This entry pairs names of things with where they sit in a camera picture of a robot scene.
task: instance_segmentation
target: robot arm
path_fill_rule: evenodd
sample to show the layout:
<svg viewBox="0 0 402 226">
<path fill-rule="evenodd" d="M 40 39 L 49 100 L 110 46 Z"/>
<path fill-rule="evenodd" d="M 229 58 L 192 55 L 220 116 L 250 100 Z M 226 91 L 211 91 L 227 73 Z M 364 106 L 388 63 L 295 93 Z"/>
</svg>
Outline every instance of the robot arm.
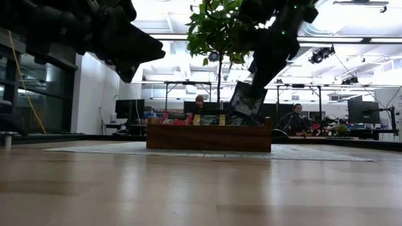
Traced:
<svg viewBox="0 0 402 226">
<path fill-rule="evenodd" d="M 48 53 L 65 43 L 114 65 L 131 82 L 141 63 L 165 56 L 162 43 L 131 24 L 130 0 L 0 0 L 0 26 L 25 38 L 28 48 Z"/>
<path fill-rule="evenodd" d="M 240 42 L 254 51 L 249 71 L 254 75 L 253 90 L 263 89 L 282 69 L 286 61 L 300 49 L 297 34 L 304 21 L 312 23 L 318 15 L 314 4 L 318 0 L 243 0 L 239 19 L 247 23 Z M 276 17 L 268 29 L 253 29 Z"/>
</svg>

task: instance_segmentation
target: wooden planter box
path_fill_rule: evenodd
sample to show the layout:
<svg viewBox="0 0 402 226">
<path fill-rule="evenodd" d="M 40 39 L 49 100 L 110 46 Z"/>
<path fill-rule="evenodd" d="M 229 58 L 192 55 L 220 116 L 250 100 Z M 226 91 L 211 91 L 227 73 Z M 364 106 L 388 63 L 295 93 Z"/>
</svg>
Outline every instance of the wooden planter box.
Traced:
<svg viewBox="0 0 402 226">
<path fill-rule="evenodd" d="M 205 151 L 271 152 L 271 121 L 265 126 L 175 126 L 148 119 L 146 147 Z"/>
</svg>

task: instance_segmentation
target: rug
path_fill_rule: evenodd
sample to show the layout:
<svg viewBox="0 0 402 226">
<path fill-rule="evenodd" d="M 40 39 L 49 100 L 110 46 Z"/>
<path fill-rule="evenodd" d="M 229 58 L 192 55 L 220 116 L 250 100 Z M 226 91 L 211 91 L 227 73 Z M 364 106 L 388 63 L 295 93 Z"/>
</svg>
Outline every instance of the rug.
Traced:
<svg viewBox="0 0 402 226">
<path fill-rule="evenodd" d="M 157 156 L 188 156 L 201 158 L 252 158 L 252 159 L 289 159 L 289 160 L 321 160 L 321 161 L 372 161 L 328 151 L 303 148 L 297 145 L 273 144 L 271 153 L 251 153 L 238 151 L 182 151 L 146 149 L 145 142 L 121 144 L 105 144 L 96 146 L 51 148 L 44 151 L 69 151 L 75 153 L 99 154 L 133 154 Z"/>
</svg>

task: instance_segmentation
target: man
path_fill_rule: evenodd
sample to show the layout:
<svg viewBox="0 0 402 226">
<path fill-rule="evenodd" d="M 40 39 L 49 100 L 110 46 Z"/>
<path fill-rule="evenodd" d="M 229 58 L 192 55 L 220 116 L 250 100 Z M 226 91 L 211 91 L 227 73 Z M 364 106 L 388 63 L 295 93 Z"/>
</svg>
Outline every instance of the man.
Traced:
<svg viewBox="0 0 402 226">
<path fill-rule="evenodd" d="M 198 114 L 198 112 L 200 110 L 205 110 L 205 106 L 204 106 L 204 98 L 201 95 L 198 95 L 195 98 L 195 108 L 193 109 L 192 113 L 193 113 L 193 117 L 194 115 Z"/>
<path fill-rule="evenodd" d="M 284 115 L 279 122 L 279 128 L 289 136 L 297 136 L 308 130 L 307 123 L 300 117 L 303 107 L 301 104 L 293 106 L 293 112 Z"/>
</svg>

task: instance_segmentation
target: package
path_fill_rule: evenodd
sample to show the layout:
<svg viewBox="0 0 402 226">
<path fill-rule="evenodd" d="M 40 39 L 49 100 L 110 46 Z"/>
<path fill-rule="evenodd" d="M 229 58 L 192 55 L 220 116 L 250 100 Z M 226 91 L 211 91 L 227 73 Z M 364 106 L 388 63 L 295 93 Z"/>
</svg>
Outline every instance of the package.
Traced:
<svg viewBox="0 0 402 226">
<path fill-rule="evenodd" d="M 225 115 L 195 115 L 194 125 L 195 126 L 224 126 L 225 125 Z"/>
<path fill-rule="evenodd" d="M 164 125 L 190 125 L 192 120 L 192 113 L 174 113 L 166 112 L 162 118 Z"/>
<path fill-rule="evenodd" d="M 247 117 L 243 114 L 228 114 L 226 116 L 227 126 L 263 126 L 264 122 L 259 121 L 257 117 Z"/>
<path fill-rule="evenodd" d="M 258 95 L 251 97 L 251 85 L 238 82 L 229 102 L 229 112 L 237 112 L 245 116 L 257 116 L 264 102 L 267 90 L 261 89 Z"/>
</svg>

